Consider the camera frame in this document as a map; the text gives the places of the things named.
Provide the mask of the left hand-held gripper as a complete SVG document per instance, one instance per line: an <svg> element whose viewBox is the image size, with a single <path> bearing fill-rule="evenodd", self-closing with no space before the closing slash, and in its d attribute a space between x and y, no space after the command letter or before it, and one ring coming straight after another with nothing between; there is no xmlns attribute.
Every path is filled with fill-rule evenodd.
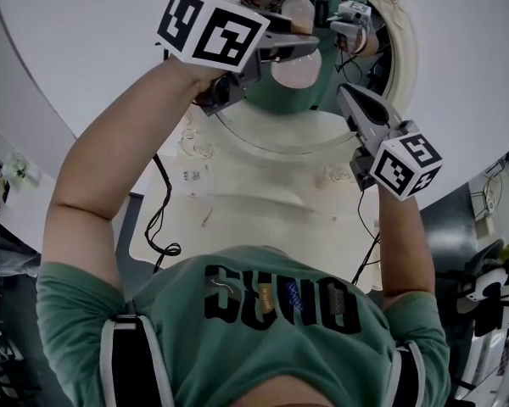
<svg viewBox="0 0 509 407"><path fill-rule="evenodd" d="M292 32L292 24L287 16L260 15L233 0L169 0L157 34L183 63L225 72L195 100L212 115L243 98L243 70L256 55L261 63L280 63L317 50L315 36L283 34Z"/></svg>

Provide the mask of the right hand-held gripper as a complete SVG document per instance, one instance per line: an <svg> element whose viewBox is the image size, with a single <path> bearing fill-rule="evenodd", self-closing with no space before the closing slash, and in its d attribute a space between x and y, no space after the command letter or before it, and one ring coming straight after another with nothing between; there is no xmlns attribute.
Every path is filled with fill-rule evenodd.
<svg viewBox="0 0 509 407"><path fill-rule="evenodd" d="M364 143L350 161L360 189L378 184L404 201L431 184L443 159L413 121L400 123L392 104L363 86L341 84L336 99L350 130ZM391 130L381 139L383 128Z"/></svg>

